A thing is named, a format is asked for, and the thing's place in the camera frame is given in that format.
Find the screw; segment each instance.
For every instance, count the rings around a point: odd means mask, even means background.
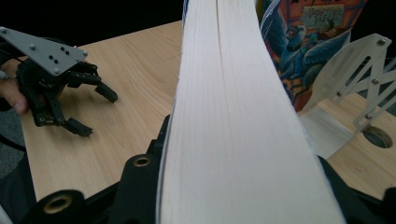
[[[383,46],[383,45],[385,45],[387,43],[387,41],[385,41],[384,39],[380,39],[380,40],[378,40],[378,42],[376,42],[376,44],[378,45],[378,46]]]
[[[372,80],[372,83],[377,85],[379,83],[379,81],[378,81],[378,79],[375,78],[375,79]]]

